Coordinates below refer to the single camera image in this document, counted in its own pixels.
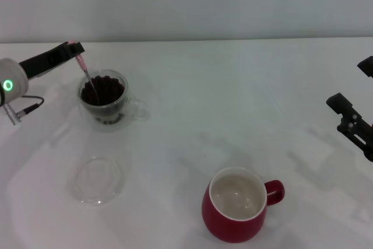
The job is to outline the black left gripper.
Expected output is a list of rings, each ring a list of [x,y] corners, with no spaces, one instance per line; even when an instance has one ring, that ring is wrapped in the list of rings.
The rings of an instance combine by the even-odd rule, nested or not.
[[[49,69],[58,67],[77,57],[85,51],[80,42],[65,42],[47,51],[47,55],[40,54],[19,63],[28,79],[41,76]]]

